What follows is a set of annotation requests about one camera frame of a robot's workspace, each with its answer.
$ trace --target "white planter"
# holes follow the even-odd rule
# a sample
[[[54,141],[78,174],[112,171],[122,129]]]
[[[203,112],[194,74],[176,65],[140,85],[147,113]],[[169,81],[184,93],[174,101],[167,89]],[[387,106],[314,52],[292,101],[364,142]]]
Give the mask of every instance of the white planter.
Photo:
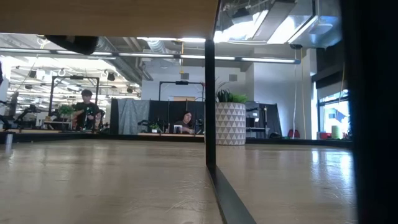
[[[246,142],[246,105],[216,103],[217,145],[240,146]]]

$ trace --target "woman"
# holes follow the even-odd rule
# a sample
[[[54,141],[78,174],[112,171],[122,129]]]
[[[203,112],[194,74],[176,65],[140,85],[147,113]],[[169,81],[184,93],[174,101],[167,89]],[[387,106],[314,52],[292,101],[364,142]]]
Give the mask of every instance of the woman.
[[[182,133],[185,134],[193,134],[192,129],[192,114],[189,111],[186,111],[182,116],[181,121],[177,121],[174,125],[181,125],[182,126]]]

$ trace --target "gray curtain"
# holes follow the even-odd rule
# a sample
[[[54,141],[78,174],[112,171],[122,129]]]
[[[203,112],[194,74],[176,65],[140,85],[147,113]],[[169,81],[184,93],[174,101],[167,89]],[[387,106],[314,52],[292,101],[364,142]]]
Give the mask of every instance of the gray curtain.
[[[119,105],[119,134],[138,134],[146,130],[145,126],[137,123],[148,120],[149,100],[118,100]]]

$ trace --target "potted plant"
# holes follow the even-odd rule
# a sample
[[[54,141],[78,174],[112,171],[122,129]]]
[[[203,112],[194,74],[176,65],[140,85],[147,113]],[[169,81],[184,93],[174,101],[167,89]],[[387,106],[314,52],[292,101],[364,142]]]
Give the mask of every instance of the potted plant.
[[[239,146],[246,142],[246,95],[228,90],[216,93],[216,143]]]
[[[159,129],[159,125],[151,124],[151,125],[149,125],[149,128],[152,130],[152,133],[157,133],[157,130]]]
[[[72,106],[62,105],[58,108],[60,116],[62,118],[62,129],[63,129],[63,120],[64,118],[71,119],[70,116],[75,112]]]

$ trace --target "person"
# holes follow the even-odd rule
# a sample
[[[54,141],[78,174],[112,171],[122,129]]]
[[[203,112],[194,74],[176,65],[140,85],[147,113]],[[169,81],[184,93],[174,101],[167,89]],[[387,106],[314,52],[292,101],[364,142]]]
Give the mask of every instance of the person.
[[[182,126],[182,133],[193,134],[192,129],[192,114],[189,111],[184,112],[181,121],[177,121],[174,125]]]
[[[89,90],[81,92],[83,102],[75,105],[75,113],[73,114],[73,117],[76,119],[76,130],[83,128],[92,129],[95,125],[95,118],[101,116],[98,106],[91,102],[92,96],[93,93]]]

